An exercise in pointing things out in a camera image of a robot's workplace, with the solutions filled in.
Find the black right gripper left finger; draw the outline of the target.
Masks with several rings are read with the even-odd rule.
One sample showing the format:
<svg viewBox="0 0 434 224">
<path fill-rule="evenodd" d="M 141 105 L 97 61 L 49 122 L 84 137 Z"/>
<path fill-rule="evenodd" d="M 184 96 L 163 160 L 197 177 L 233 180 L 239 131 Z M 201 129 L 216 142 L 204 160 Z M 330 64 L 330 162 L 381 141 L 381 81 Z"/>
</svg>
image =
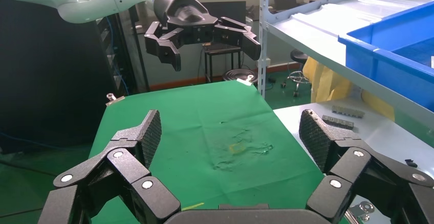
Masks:
<svg viewBox="0 0 434 224">
<path fill-rule="evenodd" d="M 181 207 L 149 170 L 161 134 L 160 113 L 155 109 L 138 126 L 116 132 L 100 153 L 54 179 L 39 223 L 91 223 L 116 197 L 138 222 L 166 222 Z"/>
</svg>

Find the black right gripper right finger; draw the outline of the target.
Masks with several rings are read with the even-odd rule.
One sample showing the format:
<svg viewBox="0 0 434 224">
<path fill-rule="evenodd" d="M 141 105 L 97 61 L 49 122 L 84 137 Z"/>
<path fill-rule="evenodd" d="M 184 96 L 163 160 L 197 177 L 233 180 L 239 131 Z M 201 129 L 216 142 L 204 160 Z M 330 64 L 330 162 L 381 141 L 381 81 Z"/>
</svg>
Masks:
<svg viewBox="0 0 434 224">
<path fill-rule="evenodd" d="M 299 137 L 324 174 L 306 207 L 338 223 L 356 196 L 391 223 L 433 223 L 433 179 L 374 151 L 353 131 L 327 125 L 313 110 L 300 116 Z"/>
</svg>

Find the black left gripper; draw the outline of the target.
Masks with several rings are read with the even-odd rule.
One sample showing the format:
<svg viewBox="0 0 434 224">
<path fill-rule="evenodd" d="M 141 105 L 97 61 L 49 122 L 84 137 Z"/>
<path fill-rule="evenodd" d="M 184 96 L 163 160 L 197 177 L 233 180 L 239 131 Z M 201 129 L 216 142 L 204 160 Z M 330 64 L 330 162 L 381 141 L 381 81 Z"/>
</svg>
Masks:
<svg viewBox="0 0 434 224">
<path fill-rule="evenodd" d="M 161 63 L 181 70 L 180 47 L 215 42 L 240 48 L 252 60 L 259 60 L 261 44 L 251 27 L 234 19 L 212 16 L 198 0 L 154 0 L 153 21 L 144 34 L 146 52 Z"/>
</svg>

